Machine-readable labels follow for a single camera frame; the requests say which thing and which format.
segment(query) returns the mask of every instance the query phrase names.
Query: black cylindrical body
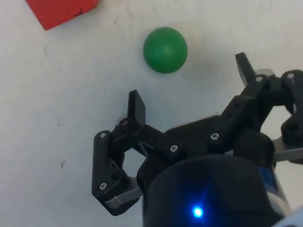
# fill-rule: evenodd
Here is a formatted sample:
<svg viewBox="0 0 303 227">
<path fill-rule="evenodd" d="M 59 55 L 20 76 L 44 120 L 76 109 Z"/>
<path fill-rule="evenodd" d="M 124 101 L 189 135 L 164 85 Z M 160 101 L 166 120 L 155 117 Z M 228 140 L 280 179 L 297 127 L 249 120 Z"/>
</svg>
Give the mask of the black cylindrical body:
<svg viewBox="0 0 303 227">
<path fill-rule="evenodd" d="M 144 227 L 270 227 L 281 218 L 270 204 L 258 166 L 239 157 L 182 161 L 144 192 Z"/>
</svg>

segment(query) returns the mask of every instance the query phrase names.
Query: white background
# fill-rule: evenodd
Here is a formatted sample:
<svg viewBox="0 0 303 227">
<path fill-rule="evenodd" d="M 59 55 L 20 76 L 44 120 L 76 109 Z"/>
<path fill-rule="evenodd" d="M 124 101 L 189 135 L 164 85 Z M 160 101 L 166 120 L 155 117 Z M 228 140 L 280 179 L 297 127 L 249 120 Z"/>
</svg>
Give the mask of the white background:
<svg viewBox="0 0 303 227">
<path fill-rule="evenodd" d="M 91 195 L 94 135 L 113 129 L 133 89 L 147 123 L 162 131 L 222 111 L 243 89 L 239 52 L 278 76 L 303 69 L 302 9 L 301 0 L 103 0 L 44 31 L 25 0 L 1 0 L 0 226 L 140 227 L 140 203 L 112 217 Z M 189 47 L 170 75 L 142 56 L 161 26 L 178 29 Z M 287 117 L 279 108 L 263 131 L 278 137 Z M 134 174 L 143 159 L 131 158 Z M 303 204 L 303 167 L 281 163 L 277 174 L 291 207 Z"/>
</svg>

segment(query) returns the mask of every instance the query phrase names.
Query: red block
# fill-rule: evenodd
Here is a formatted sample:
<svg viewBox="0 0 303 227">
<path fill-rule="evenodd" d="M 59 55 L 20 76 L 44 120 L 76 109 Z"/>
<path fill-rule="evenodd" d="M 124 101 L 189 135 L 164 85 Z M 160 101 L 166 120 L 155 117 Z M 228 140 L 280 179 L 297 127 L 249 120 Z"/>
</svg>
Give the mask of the red block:
<svg viewBox="0 0 303 227">
<path fill-rule="evenodd" d="M 90 11 L 99 0 L 26 0 L 45 30 Z"/>
</svg>

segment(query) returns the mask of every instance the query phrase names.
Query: blue led light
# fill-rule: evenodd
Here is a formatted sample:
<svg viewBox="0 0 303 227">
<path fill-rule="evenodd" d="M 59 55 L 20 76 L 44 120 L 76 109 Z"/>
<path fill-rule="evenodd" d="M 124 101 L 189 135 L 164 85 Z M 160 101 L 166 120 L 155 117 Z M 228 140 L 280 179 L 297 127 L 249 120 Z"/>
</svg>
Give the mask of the blue led light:
<svg viewBox="0 0 303 227">
<path fill-rule="evenodd" d="M 200 218 L 200 217 L 202 217 L 202 215 L 203 215 L 203 210 L 202 210 L 201 208 L 199 208 L 199 207 L 195 207 L 195 208 L 193 209 L 193 213 L 194 213 L 194 216 L 195 216 L 196 218 Z"/>
</svg>

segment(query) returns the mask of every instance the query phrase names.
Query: green ball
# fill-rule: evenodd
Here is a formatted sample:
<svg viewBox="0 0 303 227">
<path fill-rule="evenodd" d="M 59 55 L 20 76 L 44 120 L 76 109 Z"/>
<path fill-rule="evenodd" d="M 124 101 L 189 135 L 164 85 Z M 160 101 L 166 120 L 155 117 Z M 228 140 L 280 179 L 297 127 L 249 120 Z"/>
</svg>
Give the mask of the green ball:
<svg viewBox="0 0 303 227">
<path fill-rule="evenodd" d="M 156 72 L 172 73 L 184 65 L 187 44 L 180 32 L 170 27 L 162 27 L 148 35 L 143 54 L 147 64 Z"/>
</svg>

